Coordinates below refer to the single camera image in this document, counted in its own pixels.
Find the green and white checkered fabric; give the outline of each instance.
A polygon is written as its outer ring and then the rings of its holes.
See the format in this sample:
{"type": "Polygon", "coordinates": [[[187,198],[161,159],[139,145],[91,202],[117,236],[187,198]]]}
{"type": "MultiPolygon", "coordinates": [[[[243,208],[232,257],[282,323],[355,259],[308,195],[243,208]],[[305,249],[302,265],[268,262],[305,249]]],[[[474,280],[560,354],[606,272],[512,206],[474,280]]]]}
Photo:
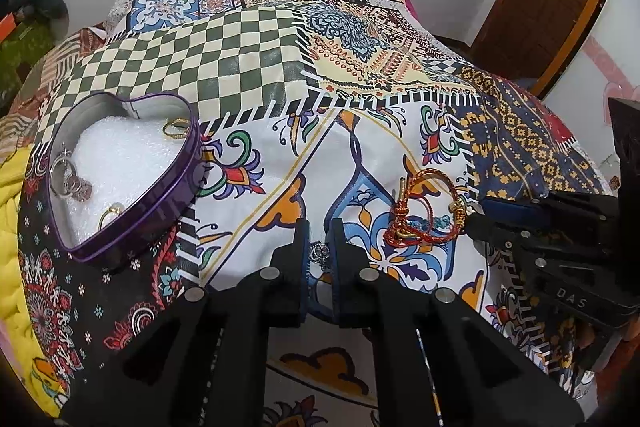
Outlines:
{"type": "Polygon", "coordinates": [[[114,42],[76,64],[35,142],[51,140],[69,109],[100,90],[123,98],[172,92],[206,120],[306,98],[296,22],[289,9],[258,6],[114,42]]]}

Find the green fabric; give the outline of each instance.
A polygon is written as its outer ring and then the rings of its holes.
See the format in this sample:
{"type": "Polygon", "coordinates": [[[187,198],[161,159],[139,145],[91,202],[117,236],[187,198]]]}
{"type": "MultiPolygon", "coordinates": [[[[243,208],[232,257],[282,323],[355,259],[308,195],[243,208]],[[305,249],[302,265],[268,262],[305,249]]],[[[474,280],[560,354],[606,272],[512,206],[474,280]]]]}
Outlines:
{"type": "Polygon", "coordinates": [[[19,24],[0,43],[0,115],[6,114],[31,68],[52,48],[49,27],[38,21],[19,24]]]}

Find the patchwork bedspread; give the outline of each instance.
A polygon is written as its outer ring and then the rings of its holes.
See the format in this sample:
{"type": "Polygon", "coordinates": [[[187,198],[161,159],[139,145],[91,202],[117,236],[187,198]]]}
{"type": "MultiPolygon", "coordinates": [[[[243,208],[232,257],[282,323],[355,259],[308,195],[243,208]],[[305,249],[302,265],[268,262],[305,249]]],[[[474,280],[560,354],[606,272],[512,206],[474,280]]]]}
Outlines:
{"type": "MultiPolygon", "coordinates": [[[[268,265],[299,217],[311,224],[311,316],[300,331],[272,334],[265,426],[378,425],[370,343],[332,325],[333,217],[372,267],[416,291],[453,289],[567,383],[573,319],[524,293],[509,254],[465,235],[405,249],[383,240],[399,178],[427,166],[446,172],[469,205],[608,190],[555,115],[440,44],[409,0],[117,0],[104,30],[106,42],[85,29],[48,55],[34,98],[12,117],[16,141],[34,143],[19,262],[34,333],[62,385],[57,403],[100,378],[185,289],[227,288],[268,265]],[[42,182],[55,127],[96,90],[180,94],[206,145],[193,203],[117,275],[69,258],[51,233],[42,182]]],[[[428,198],[446,233],[446,187],[425,182],[413,195],[428,198]]]]}

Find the yellow fabric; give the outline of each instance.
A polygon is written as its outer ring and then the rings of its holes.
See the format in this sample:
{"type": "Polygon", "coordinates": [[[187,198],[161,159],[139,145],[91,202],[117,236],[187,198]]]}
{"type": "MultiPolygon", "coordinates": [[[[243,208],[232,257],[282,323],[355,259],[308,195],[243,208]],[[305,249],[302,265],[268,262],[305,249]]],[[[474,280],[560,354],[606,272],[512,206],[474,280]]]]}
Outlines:
{"type": "Polygon", "coordinates": [[[60,409],[53,397],[60,402],[62,390],[50,378],[54,373],[33,333],[18,265],[17,209],[30,152],[31,147],[20,148],[0,166],[0,320],[19,366],[14,371],[37,404],[57,417],[60,409]]]}

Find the braided bracelet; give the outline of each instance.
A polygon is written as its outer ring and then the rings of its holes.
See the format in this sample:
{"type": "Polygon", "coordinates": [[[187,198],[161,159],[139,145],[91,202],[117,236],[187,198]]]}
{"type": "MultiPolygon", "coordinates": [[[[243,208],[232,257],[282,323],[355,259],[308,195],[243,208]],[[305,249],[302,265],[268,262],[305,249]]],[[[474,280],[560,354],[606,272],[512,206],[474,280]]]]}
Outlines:
{"type": "Polygon", "coordinates": [[[398,194],[398,201],[393,206],[392,213],[394,219],[389,223],[388,229],[384,233],[385,241],[396,248],[412,247],[420,245],[421,243],[428,243],[430,245],[436,245],[440,243],[446,243],[455,238],[462,230],[465,224],[466,217],[466,205],[462,200],[455,185],[449,179],[449,177],[442,171],[437,169],[423,169],[416,172],[415,176],[411,176],[405,181],[404,178],[400,178],[400,190],[398,194]],[[412,227],[407,220],[409,214],[409,206],[407,201],[414,187],[422,183],[430,174],[436,175],[438,178],[447,185],[453,202],[449,205],[449,210],[453,213],[453,224],[451,230],[444,236],[431,235],[430,231],[434,230],[433,223],[433,209],[429,201],[426,198],[420,198],[420,203],[425,207],[428,214],[428,229],[424,230],[412,227]]]}

